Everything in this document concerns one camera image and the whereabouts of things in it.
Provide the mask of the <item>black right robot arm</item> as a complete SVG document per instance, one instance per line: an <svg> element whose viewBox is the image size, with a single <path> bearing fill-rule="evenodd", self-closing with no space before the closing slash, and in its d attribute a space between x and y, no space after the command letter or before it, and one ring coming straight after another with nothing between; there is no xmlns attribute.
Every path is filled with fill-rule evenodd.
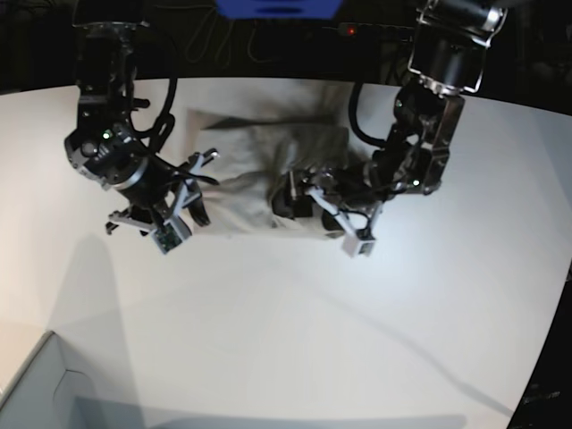
<svg viewBox="0 0 572 429"><path fill-rule="evenodd" d="M210 224L199 185L218 182L200 170L217 152L196 153L181 165L159 155L176 122L171 112L178 84L175 42L146 20L141 1L79 1L72 26L83 36L76 67L80 96L76 127L64 149L81 176L127 199L126 209L109 215L106 233L128 225L143 236L187 239L191 231L181 211L188 211L200 227ZM169 72L164 104L146 130L137 129L132 118L150 106L135 96L136 41L142 29L165 44Z"/></svg>

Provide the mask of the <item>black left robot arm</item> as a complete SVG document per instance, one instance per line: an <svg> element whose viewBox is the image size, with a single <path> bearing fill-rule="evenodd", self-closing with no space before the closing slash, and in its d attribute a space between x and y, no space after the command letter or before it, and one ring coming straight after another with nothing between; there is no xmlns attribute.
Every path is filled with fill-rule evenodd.
<svg viewBox="0 0 572 429"><path fill-rule="evenodd" d="M499 1L428 1L416 19L408 59L409 81L393 104L394 123L385 139L358 125L362 84L349 98L349 124L374 147L367 161L346 166L294 167L273 195L273 213L299 221L322 211L328 231L370 240L383 205L403 194L430 195L442 185L450 143L465 105L475 93L493 38L508 9Z"/></svg>

